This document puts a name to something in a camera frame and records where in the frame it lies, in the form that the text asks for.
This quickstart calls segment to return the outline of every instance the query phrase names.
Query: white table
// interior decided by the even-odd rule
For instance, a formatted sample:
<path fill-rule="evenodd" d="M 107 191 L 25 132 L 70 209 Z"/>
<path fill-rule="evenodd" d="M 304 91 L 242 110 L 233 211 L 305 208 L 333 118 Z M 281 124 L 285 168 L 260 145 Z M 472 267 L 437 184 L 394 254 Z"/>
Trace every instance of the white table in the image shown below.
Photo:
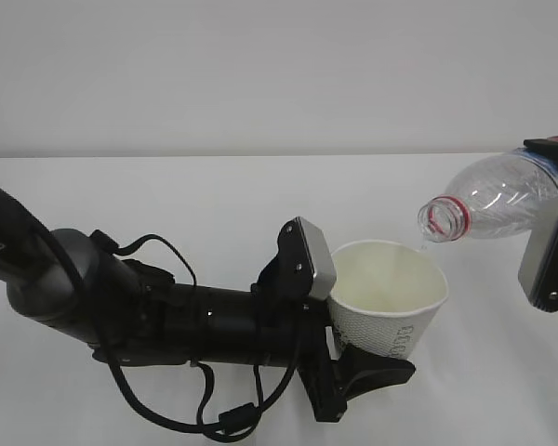
<path fill-rule="evenodd" d="M 483 155 L 0 160 L 0 185 L 50 228 L 100 228 L 120 243 L 146 232 L 185 253 L 203 284 L 246 289 L 303 215 L 331 248 L 363 238 L 419 247 L 416 211 Z M 405 386 L 353 400 L 317 424 L 299 379 L 244 444 L 558 445 L 558 314 L 531 308 L 516 275 L 526 236 L 431 248 L 450 300 L 419 341 Z M 188 278 L 165 248 L 137 258 Z M 126 406 L 82 343 L 12 311 L 0 283 L 0 445 L 201 445 Z M 207 419 L 253 400 L 250 368 L 215 365 Z M 265 369 L 267 392 L 282 369 Z M 127 372 L 155 410 L 193 422 L 200 372 Z"/>

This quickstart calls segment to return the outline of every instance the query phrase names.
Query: paper cup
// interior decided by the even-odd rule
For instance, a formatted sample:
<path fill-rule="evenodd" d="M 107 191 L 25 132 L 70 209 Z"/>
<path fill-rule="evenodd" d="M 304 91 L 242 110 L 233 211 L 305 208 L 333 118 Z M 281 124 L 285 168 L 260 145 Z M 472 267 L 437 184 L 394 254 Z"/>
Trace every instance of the paper cup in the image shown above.
<path fill-rule="evenodd" d="M 427 256 L 381 240 L 346 244 L 333 261 L 328 307 L 340 342 L 406 359 L 446 301 L 443 272 Z"/>

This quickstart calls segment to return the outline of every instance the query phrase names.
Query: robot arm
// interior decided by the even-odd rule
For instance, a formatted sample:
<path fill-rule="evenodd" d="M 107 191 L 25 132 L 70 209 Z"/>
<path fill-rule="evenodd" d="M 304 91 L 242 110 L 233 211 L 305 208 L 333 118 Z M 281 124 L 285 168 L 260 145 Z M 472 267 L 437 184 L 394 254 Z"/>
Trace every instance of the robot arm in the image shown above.
<path fill-rule="evenodd" d="M 11 307 L 87 343 L 93 358 L 108 364 L 126 401 L 149 421 L 237 441 L 254 430 L 295 371 L 319 422 L 337 422 L 348 400 L 403 384 L 415 372 L 408 361 L 351 345 L 338 360 L 330 358 L 326 298 L 336 275 L 322 232 L 304 218 L 282 227 L 277 255 L 247 292 L 175 283 L 162 269 L 119 258 L 151 239 L 167 243 L 145 236 L 120 249 L 98 230 L 89 237 L 78 230 L 49 231 L 0 189 L 0 280 L 7 283 Z M 217 423 L 202 422 L 204 398 L 194 425 L 142 405 L 121 369 L 187 361 L 205 372 L 209 398 L 212 370 L 201 361 L 254 365 L 257 384 L 260 365 L 285 367 L 286 373 L 258 406 L 250 403 L 223 413 Z"/>

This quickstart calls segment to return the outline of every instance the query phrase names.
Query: cable connector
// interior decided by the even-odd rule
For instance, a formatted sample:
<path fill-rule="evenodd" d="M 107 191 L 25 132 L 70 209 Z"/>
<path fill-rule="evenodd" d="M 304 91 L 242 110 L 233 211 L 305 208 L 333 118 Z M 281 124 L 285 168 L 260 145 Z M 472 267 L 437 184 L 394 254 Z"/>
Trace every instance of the cable connector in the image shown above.
<path fill-rule="evenodd" d="M 249 402 L 220 414 L 219 423 L 223 425 L 223 432 L 231 435 L 256 424 L 259 417 L 259 408 Z"/>

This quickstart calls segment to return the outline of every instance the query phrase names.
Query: plastic bottle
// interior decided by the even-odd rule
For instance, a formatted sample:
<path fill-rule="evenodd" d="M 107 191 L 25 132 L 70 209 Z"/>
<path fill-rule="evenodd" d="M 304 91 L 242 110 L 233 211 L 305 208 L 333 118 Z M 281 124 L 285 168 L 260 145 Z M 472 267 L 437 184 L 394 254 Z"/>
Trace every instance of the plastic bottle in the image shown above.
<path fill-rule="evenodd" d="M 435 243 L 507 237 L 530 230 L 541 202 L 556 197 L 557 166 L 518 149 L 466 167 L 419 210 L 418 224 Z"/>

